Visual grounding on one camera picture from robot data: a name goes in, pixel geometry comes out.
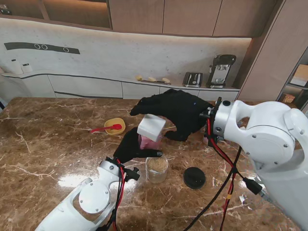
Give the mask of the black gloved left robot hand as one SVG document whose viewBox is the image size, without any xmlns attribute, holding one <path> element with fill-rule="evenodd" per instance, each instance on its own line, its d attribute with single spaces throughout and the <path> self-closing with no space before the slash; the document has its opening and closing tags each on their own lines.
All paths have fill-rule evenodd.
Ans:
<svg viewBox="0 0 308 231">
<path fill-rule="evenodd" d="M 116 149 L 113 157 L 118 159 L 120 163 L 124 164 L 134 158 L 147 158 L 147 157 L 161 157 L 163 153 L 155 149 L 141 149 L 138 142 L 139 135 L 137 127 L 128 131 L 118 148 Z"/>
</svg>

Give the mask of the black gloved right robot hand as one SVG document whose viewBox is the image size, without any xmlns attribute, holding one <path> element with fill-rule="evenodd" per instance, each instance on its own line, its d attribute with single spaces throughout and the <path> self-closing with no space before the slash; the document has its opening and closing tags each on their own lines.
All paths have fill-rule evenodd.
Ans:
<svg viewBox="0 0 308 231">
<path fill-rule="evenodd" d="M 162 94 L 140 99 L 130 111 L 130 115 L 163 116 L 176 127 L 175 131 L 168 131 L 165 136 L 173 141 L 186 141 L 192 133 L 205 125 L 200 114 L 208 108 L 213 108 L 213 105 L 197 96 L 182 90 L 169 89 Z"/>
</svg>

